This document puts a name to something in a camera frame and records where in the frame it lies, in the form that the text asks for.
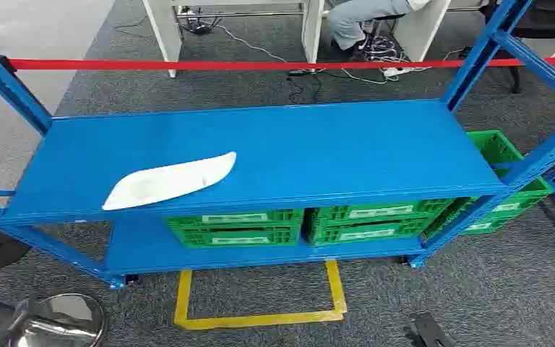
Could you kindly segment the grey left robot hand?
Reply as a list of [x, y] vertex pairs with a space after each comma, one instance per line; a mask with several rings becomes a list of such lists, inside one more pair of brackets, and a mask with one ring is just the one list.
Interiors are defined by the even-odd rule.
[[19, 301], [11, 306], [0, 301], [0, 346], [10, 346], [12, 339], [22, 334], [22, 326], [33, 315], [33, 300], [31, 298]]

